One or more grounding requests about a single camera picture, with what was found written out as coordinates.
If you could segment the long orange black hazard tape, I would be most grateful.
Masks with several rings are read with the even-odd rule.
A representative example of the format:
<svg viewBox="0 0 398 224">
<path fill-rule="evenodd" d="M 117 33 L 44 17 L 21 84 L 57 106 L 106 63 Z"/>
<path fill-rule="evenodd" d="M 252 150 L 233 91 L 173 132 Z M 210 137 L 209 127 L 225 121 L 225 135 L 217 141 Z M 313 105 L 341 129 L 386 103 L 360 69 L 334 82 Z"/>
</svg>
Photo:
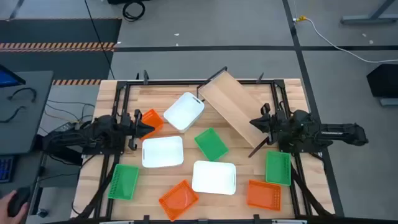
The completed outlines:
<svg viewBox="0 0 398 224">
<path fill-rule="evenodd" d="M 0 52 L 113 52 L 114 42 L 0 43 Z"/>
</svg>

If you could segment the black computer mouse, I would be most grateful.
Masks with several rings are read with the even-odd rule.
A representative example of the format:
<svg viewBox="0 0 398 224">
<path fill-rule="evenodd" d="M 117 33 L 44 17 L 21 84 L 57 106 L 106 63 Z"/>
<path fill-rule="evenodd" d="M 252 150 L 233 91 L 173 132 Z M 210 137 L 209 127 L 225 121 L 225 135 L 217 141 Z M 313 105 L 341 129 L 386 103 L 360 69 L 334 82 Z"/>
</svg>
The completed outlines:
<svg viewBox="0 0 398 224">
<path fill-rule="evenodd" d="M 28 202 L 30 193 L 30 187 L 21 187 L 16 190 L 16 194 L 11 198 L 7 208 L 9 217 L 15 217 L 19 213 L 23 204 Z"/>
</svg>

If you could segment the black desk foot beam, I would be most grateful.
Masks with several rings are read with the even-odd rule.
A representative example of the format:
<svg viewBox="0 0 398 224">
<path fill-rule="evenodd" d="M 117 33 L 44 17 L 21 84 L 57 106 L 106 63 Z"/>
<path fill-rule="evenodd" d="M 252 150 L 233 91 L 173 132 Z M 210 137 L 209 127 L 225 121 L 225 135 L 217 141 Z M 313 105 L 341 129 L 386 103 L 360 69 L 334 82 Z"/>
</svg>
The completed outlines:
<svg viewBox="0 0 398 224">
<path fill-rule="evenodd" d="M 82 154 L 78 151 L 70 149 L 66 146 L 50 146 L 46 149 L 42 148 L 42 152 L 44 152 L 48 156 L 53 156 L 56 159 L 60 159 L 63 162 L 68 162 L 74 165 L 82 164 Z"/>
</svg>

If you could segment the green slotted plastic basket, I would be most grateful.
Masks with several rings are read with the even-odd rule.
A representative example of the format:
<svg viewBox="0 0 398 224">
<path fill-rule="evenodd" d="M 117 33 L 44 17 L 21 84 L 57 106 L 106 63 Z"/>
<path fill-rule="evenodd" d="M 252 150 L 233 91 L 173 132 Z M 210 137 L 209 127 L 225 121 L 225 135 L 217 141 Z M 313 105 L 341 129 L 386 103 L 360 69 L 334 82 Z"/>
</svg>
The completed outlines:
<svg viewBox="0 0 398 224">
<path fill-rule="evenodd" d="M 290 186 L 290 166 L 290 154 L 279 151 L 268 151 L 266 156 L 266 182 Z"/>
<path fill-rule="evenodd" d="M 138 176 L 138 167 L 117 164 L 111 179 L 108 198 L 117 200 L 132 200 Z"/>
<path fill-rule="evenodd" d="M 218 161 L 229 151 L 213 128 L 209 128 L 197 135 L 194 140 L 209 161 Z"/>
</svg>

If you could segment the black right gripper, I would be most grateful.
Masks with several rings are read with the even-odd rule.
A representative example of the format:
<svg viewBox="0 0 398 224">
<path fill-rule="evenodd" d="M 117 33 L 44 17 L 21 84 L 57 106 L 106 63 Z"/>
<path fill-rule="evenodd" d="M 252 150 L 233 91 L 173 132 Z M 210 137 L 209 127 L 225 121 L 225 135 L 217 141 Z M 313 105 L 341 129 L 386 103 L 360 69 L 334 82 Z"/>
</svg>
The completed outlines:
<svg viewBox="0 0 398 224">
<path fill-rule="evenodd" d="M 261 108 L 262 117 L 250 120 L 250 124 L 254 125 L 262 133 L 268 133 L 267 145 L 272 145 L 277 141 L 277 127 L 282 119 L 282 111 L 276 109 L 274 114 L 270 114 L 271 106 L 265 103 Z"/>
</svg>

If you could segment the gray metal table leg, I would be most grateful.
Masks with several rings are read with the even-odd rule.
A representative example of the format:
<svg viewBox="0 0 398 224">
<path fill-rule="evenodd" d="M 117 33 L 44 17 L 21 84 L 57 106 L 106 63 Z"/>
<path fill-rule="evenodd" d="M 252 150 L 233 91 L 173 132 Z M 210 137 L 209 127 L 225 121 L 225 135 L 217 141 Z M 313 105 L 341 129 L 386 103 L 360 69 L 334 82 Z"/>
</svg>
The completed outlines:
<svg viewBox="0 0 398 224">
<path fill-rule="evenodd" d="M 396 0 L 385 0 L 374 12 L 368 15 L 343 16 L 341 24 L 381 24 L 395 23 L 398 21 L 398 14 L 385 14 L 385 11 Z"/>
</svg>

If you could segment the white plastic basket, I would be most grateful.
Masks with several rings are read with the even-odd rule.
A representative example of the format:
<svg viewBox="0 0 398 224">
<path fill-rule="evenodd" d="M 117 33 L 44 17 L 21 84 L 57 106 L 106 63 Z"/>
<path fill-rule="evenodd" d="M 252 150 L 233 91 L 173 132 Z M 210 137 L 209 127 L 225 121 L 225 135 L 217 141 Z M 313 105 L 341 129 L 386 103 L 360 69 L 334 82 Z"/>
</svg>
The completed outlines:
<svg viewBox="0 0 398 224">
<path fill-rule="evenodd" d="M 183 140 L 180 136 L 150 138 L 142 143 L 145 168 L 173 167 L 183 164 Z"/>
<path fill-rule="evenodd" d="M 195 95 L 185 92 L 165 112 L 163 117 L 178 132 L 184 133 L 204 112 L 205 104 Z"/>
<path fill-rule="evenodd" d="M 236 166 L 226 162 L 196 161 L 193 165 L 192 189 L 200 193 L 234 195 Z"/>
</svg>

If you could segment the black aluminium table frame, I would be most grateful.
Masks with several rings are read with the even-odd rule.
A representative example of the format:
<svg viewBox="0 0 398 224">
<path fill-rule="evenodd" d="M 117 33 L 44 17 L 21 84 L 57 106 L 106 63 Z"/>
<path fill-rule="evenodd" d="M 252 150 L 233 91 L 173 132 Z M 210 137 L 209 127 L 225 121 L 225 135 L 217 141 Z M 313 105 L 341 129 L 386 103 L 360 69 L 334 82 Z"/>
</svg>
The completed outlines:
<svg viewBox="0 0 398 224">
<path fill-rule="evenodd" d="M 129 94 L 127 110 L 134 114 L 134 109 L 139 108 L 143 113 L 155 109 L 160 115 L 185 92 L 195 95 L 200 80 L 150 80 L 148 85 L 135 81 Z M 274 110 L 270 85 L 256 84 L 252 81 L 244 84 L 246 91 L 263 103 L 270 103 Z M 290 109 L 308 110 L 305 92 L 300 79 L 284 79 L 287 99 Z M 103 80 L 99 86 L 96 100 L 95 116 L 112 112 L 117 81 Z M 201 150 L 197 148 L 194 137 L 208 128 L 214 128 L 229 148 L 229 153 L 221 158 L 221 162 L 230 162 L 236 166 L 237 186 L 234 195 L 218 195 L 197 193 L 198 202 L 182 214 L 178 221 L 185 220 L 253 220 L 258 214 L 261 219 L 268 218 L 294 218 L 294 206 L 291 187 L 282 186 L 281 211 L 265 210 L 250 207 L 246 203 L 247 186 L 249 180 L 265 181 L 265 164 L 267 150 L 276 150 L 276 146 L 264 146 L 252 158 L 248 158 L 254 149 L 251 145 L 231 127 L 207 102 L 200 119 L 185 133 L 179 133 L 166 121 L 163 129 L 154 137 L 179 135 L 183 139 L 184 161 L 180 166 L 160 169 L 146 169 L 141 163 L 141 142 L 138 141 L 137 151 L 131 151 L 127 146 L 125 154 L 120 157 L 120 164 L 138 166 L 140 168 L 136 190 L 132 200 L 108 200 L 108 191 L 103 196 L 103 201 L 97 205 L 99 216 L 105 217 L 111 211 L 112 220 L 143 220 L 149 215 L 150 221 L 168 221 L 164 209 L 159 203 L 159 198 L 172 187 L 183 180 L 192 183 L 193 165 L 196 161 L 205 160 Z M 323 162 L 311 155 L 300 154 L 302 169 L 308 188 L 322 206 L 330 213 L 335 213 L 329 184 L 323 168 Z M 80 213 L 89 204 L 99 186 L 104 156 L 92 158 L 80 172 L 78 187 L 74 198 L 74 209 Z"/>
</svg>

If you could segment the black power adapter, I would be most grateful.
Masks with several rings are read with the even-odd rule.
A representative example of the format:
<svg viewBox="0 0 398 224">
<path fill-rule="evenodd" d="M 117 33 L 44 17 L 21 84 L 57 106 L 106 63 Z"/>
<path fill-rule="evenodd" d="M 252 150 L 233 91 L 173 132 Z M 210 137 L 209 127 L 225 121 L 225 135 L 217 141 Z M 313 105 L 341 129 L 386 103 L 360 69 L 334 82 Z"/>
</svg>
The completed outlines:
<svg viewBox="0 0 398 224">
<path fill-rule="evenodd" d="M 71 129 L 75 129 L 75 126 L 76 126 L 75 123 L 67 122 L 67 123 L 55 128 L 53 131 L 55 131 L 55 132 L 69 131 Z"/>
</svg>

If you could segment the computer monitor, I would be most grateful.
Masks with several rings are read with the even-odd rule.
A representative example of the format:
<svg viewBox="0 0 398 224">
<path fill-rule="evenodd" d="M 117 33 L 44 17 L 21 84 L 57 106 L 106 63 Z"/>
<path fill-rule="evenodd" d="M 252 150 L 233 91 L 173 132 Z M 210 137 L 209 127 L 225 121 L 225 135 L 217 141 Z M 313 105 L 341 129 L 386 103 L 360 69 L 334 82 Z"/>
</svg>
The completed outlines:
<svg viewBox="0 0 398 224">
<path fill-rule="evenodd" d="M 26 81 L 0 64 L 0 88 L 25 85 Z"/>
</svg>

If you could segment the black box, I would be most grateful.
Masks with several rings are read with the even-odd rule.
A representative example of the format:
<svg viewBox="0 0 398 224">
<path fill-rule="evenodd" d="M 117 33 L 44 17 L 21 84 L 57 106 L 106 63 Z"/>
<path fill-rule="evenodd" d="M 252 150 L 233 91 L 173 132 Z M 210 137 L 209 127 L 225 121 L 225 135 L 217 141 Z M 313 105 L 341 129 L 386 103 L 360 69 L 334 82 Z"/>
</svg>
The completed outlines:
<svg viewBox="0 0 398 224">
<path fill-rule="evenodd" d="M 381 64 L 366 78 L 373 97 L 398 98 L 398 64 Z"/>
</svg>

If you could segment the orange slotted plastic basket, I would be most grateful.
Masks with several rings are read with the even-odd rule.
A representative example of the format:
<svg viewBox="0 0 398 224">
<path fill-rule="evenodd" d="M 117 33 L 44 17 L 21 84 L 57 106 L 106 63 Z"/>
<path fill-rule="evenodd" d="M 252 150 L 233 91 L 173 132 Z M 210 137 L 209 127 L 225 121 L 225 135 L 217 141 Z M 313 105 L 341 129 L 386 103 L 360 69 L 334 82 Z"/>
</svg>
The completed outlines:
<svg viewBox="0 0 398 224">
<path fill-rule="evenodd" d="M 153 130 L 152 136 L 157 134 L 163 128 L 163 125 L 164 125 L 163 119 L 160 117 L 160 115 L 154 109 L 151 109 L 151 110 L 145 112 L 142 115 L 141 120 L 146 120 L 147 122 L 151 122 L 151 124 L 154 126 L 155 129 Z"/>
<path fill-rule="evenodd" d="M 187 180 L 182 180 L 159 199 L 161 207 L 171 222 L 177 220 L 197 202 L 198 195 Z"/>
<path fill-rule="evenodd" d="M 249 206 L 266 210 L 281 210 L 281 186 L 249 180 L 246 203 Z"/>
</svg>

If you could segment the person's hand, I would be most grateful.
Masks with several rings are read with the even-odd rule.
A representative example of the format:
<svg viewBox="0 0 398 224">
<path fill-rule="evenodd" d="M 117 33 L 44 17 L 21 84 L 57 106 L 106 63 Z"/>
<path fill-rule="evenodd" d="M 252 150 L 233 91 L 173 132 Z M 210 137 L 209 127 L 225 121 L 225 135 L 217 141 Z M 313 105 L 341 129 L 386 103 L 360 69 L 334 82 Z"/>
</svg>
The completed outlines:
<svg viewBox="0 0 398 224">
<path fill-rule="evenodd" d="M 8 215 L 10 201 L 13 199 L 16 193 L 17 191 L 13 190 L 0 199 L 0 224 L 21 224 L 22 219 L 26 217 L 26 213 L 29 209 L 29 204 L 27 202 L 22 205 L 16 216 L 10 217 Z"/>
</svg>

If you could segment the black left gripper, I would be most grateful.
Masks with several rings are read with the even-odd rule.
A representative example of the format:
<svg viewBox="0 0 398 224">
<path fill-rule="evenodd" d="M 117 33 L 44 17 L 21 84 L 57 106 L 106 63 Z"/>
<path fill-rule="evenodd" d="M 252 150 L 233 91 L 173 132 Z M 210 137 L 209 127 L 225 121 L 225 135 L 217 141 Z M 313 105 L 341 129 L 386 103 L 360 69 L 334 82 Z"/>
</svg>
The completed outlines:
<svg viewBox="0 0 398 224">
<path fill-rule="evenodd" d="M 151 122 L 141 120 L 142 113 L 139 109 L 135 109 L 134 118 L 135 121 L 131 119 L 130 114 L 127 112 L 121 114 L 121 129 L 125 136 L 131 137 L 128 142 L 128 147 L 131 150 L 137 149 L 136 138 L 147 139 L 153 135 L 153 129 L 146 128 L 154 128 Z"/>
</svg>

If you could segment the backlit computer keyboard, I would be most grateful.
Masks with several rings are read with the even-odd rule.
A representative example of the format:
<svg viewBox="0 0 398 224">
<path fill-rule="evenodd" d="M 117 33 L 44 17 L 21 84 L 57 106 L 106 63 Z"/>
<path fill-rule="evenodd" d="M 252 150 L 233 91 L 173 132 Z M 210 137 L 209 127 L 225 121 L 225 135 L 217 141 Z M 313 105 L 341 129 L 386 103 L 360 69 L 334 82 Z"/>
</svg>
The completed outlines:
<svg viewBox="0 0 398 224">
<path fill-rule="evenodd" d="M 0 156 L 0 184 L 8 183 L 14 174 L 14 156 Z"/>
</svg>

